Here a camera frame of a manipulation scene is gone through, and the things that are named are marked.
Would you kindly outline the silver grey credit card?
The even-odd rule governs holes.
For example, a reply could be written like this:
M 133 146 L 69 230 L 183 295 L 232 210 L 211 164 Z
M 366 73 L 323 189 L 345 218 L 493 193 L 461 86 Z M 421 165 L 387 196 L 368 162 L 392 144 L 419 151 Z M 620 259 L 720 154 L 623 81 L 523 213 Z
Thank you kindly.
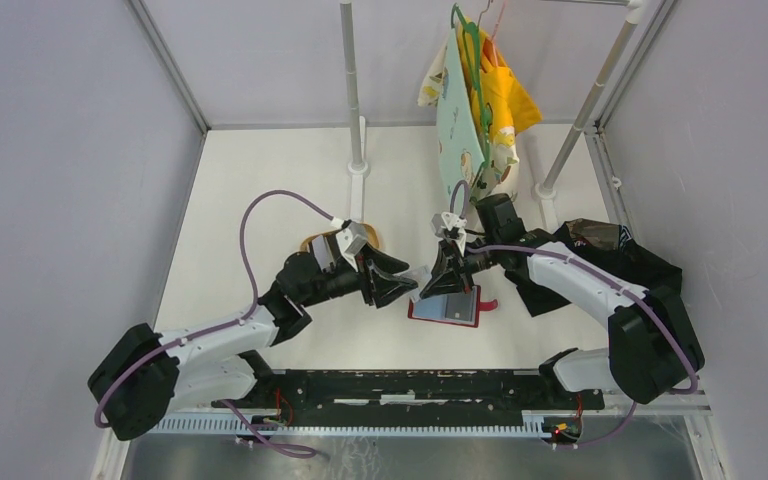
M 403 276 L 415 281 L 419 286 L 422 286 L 431 279 L 431 271 L 427 265 L 423 265 L 404 272 Z

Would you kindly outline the black VIP credit card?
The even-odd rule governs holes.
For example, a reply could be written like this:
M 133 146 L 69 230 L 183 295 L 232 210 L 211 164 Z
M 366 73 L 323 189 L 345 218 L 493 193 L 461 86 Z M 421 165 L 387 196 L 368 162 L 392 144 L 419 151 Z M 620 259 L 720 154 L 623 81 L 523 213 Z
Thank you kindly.
M 452 293 L 446 296 L 443 319 L 456 325 L 476 323 L 477 291 Z

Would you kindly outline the yellow oval card tray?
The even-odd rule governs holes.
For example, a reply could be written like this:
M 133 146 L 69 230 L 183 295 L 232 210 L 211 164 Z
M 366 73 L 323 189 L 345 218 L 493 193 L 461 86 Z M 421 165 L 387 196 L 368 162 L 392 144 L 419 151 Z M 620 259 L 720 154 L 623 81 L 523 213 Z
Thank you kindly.
M 359 235 L 373 248 L 380 247 L 377 231 L 366 223 L 350 222 L 348 232 Z M 344 230 L 338 229 L 312 235 L 301 243 L 299 251 L 311 253 L 322 269 L 333 266 L 342 257 L 338 244 L 342 233 L 344 233 Z

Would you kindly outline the red card holder wallet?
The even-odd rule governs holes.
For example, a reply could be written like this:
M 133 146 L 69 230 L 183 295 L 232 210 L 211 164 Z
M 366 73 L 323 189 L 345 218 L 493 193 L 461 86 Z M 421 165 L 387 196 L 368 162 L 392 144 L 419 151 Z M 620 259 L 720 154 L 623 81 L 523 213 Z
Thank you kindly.
M 412 320 L 477 328 L 481 314 L 492 312 L 498 306 L 496 299 L 483 300 L 481 288 L 475 286 L 469 293 L 453 293 L 418 302 L 411 301 L 407 317 Z

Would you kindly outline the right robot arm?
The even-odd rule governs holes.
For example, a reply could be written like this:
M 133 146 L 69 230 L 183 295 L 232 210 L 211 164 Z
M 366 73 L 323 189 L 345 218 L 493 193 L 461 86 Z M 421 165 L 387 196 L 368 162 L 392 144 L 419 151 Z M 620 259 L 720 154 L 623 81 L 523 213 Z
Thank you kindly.
M 635 284 L 555 235 L 527 229 L 506 194 L 488 196 L 476 207 L 481 230 L 475 240 L 469 240 L 462 216 L 433 216 L 438 253 L 420 296 L 467 293 L 476 274 L 500 267 L 531 315 L 570 304 L 596 320 L 607 347 L 571 348 L 539 366 L 537 392 L 545 405 L 562 408 L 586 390 L 619 391 L 638 404 L 698 391 L 705 359 L 676 290 Z

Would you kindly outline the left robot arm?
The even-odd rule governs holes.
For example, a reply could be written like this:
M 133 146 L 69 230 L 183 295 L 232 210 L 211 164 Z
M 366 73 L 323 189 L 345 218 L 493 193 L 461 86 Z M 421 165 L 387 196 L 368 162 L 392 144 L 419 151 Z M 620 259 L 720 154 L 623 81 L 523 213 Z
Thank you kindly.
M 284 262 L 253 304 L 196 327 L 157 332 L 141 323 L 127 329 L 90 375 L 97 402 L 93 421 L 121 441 L 152 430 L 167 414 L 219 400 L 266 405 L 273 379 L 250 362 L 260 350 L 297 336 L 312 321 L 310 306 L 360 293 L 383 308 L 418 287 L 409 266 L 370 246 L 353 262 L 324 268 L 310 252 Z

